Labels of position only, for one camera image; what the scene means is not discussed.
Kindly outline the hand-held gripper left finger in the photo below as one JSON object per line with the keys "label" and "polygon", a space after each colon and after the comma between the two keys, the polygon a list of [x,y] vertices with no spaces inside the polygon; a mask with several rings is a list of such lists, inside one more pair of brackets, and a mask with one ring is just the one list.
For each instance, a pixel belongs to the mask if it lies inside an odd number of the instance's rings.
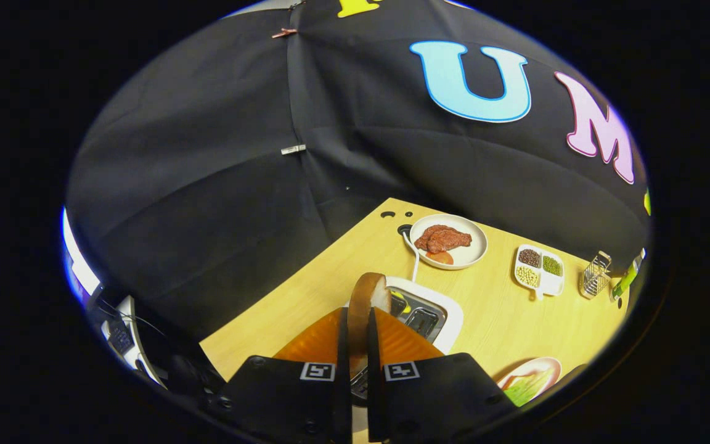
{"label": "hand-held gripper left finger", "polygon": [[274,357],[249,356],[206,412],[251,443],[350,443],[348,311],[324,315]]}

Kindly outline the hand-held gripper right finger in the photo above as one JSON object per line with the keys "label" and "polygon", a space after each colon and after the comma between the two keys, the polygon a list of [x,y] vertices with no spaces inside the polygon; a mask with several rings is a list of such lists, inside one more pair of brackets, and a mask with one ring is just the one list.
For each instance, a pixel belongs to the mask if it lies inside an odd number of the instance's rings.
{"label": "hand-held gripper right finger", "polygon": [[378,443],[477,443],[518,408],[465,352],[389,360],[386,326],[372,309],[367,328],[367,433]]}

